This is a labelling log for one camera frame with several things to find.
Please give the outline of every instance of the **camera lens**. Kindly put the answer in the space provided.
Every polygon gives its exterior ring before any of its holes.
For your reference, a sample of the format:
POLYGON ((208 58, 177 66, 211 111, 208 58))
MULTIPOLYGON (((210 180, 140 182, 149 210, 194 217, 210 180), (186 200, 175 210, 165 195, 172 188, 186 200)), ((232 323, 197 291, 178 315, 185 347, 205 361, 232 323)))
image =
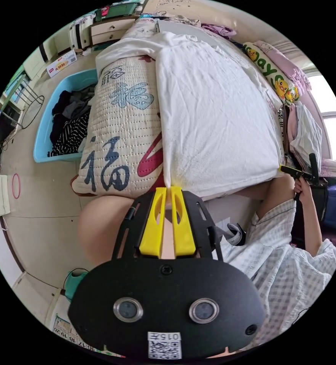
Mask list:
POLYGON ((120 298, 113 306, 113 313, 123 322, 136 322, 143 315, 141 304, 133 298, 120 298))
POLYGON ((190 318, 199 324, 212 322, 218 315, 218 304, 209 298, 196 300, 189 308, 190 318))

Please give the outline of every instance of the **yellow duck pillow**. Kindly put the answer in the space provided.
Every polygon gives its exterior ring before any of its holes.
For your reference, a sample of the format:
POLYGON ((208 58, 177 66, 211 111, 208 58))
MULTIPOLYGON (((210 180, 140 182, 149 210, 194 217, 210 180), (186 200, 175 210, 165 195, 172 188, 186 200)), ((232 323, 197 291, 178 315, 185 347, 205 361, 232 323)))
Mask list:
POLYGON ((263 76, 269 81, 283 103, 291 104, 299 99, 297 87, 275 65, 262 50, 253 43, 244 43, 248 57, 256 64, 263 76))

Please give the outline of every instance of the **bedside table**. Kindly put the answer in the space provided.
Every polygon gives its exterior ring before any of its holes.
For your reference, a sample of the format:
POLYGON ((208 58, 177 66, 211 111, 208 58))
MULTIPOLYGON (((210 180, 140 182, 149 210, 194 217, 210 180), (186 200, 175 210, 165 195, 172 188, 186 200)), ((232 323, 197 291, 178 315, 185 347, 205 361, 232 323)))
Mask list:
POLYGON ((124 16, 106 19, 90 26, 92 45, 121 39, 139 16, 124 16))

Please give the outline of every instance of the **window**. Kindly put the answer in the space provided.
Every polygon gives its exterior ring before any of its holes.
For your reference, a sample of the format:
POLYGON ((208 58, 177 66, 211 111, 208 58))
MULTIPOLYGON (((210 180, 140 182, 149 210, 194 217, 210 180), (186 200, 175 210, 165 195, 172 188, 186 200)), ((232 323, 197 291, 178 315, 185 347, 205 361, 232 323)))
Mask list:
POLYGON ((336 160, 336 97, 322 75, 308 75, 311 82, 311 95, 324 120, 328 133, 332 159, 336 160))

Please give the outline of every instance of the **white bed sheet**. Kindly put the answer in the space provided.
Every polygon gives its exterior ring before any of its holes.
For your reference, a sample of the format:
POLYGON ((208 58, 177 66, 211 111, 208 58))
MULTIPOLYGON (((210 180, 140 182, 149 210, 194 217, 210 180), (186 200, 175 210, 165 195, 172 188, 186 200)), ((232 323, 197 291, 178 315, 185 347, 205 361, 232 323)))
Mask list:
POLYGON ((156 60, 167 187, 207 197, 278 175, 280 126, 255 75, 218 47, 170 32, 122 39, 97 56, 98 74, 145 54, 156 60))

